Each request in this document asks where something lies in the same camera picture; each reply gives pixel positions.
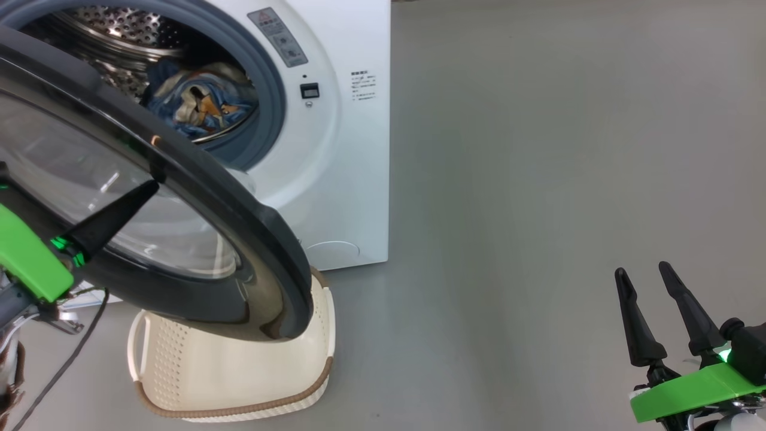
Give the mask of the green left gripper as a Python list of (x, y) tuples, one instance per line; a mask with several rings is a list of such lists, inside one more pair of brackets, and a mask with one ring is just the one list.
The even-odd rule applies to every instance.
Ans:
[[(63, 233), (63, 254), (82, 267), (104, 249), (159, 190), (148, 180)], [(27, 224), (1, 207), (1, 263), (38, 300), (55, 302), (74, 284), (74, 276)]]

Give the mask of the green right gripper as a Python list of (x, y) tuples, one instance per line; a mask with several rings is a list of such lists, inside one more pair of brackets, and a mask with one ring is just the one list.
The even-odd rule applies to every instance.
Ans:
[[(689, 351), (704, 357), (726, 340), (670, 262), (658, 265), (667, 292), (676, 301), (689, 336)], [(714, 353), (712, 365), (681, 375), (665, 366), (667, 350), (653, 336), (624, 268), (615, 271), (616, 291), (630, 363), (648, 366), (648, 382), (630, 393), (638, 423), (657, 422), (665, 430), (763, 430), (764, 387), (755, 386), (731, 366), (728, 352)]]

